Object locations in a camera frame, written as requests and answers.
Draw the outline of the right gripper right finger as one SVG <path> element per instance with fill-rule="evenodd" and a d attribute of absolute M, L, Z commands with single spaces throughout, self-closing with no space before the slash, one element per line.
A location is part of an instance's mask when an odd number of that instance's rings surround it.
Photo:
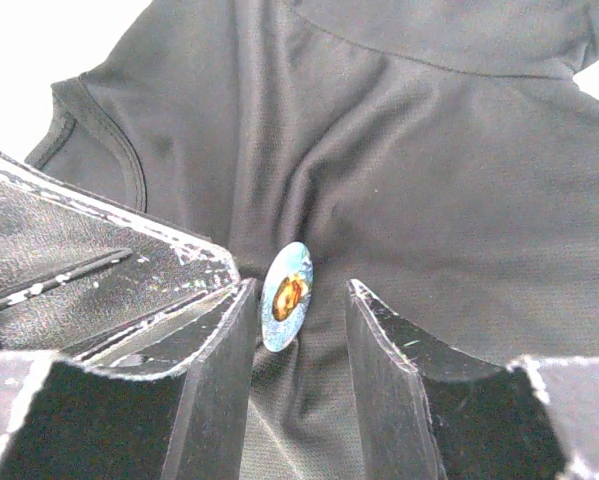
<path fill-rule="evenodd" d="M 564 455 L 521 367 L 460 352 L 347 283 L 346 330 L 368 479 L 554 479 Z"/>

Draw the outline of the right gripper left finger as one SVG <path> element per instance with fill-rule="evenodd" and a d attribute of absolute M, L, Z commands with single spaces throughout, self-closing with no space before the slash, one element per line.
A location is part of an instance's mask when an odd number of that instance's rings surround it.
<path fill-rule="evenodd" d="M 256 316 L 256 284 L 244 280 L 127 366 L 54 362 L 0 478 L 237 478 Z"/>

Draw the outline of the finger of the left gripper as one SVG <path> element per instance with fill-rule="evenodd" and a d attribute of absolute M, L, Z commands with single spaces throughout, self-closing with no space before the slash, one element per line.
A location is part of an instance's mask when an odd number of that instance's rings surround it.
<path fill-rule="evenodd" d="M 72 350 L 238 280 L 225 249 L 0 152 L 0 349 Z"/>

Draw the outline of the round badge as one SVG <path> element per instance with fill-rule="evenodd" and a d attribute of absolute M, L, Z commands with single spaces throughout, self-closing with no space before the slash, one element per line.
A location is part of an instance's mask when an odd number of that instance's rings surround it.
<path fill-rule="evenodd" d="M 263 345 L 270 352 L 287 348 L 300 331 L 310 305 L 314 269 L 308 248 L 292 242 L 273 259 L 261 291 Z"/>

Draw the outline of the black t-shirt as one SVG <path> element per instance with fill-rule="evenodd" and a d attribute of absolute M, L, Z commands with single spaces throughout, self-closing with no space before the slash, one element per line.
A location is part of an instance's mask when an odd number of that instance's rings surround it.
<path fill-rule="evenodd" d="M 228 249 L 303 242 L 308 316 L 253 362 L 240 475 L 364 475 L 356 278 L 490 362 L 599 356 L 599 1 L 155 1 L 52 87 L 28 162 Z"/>

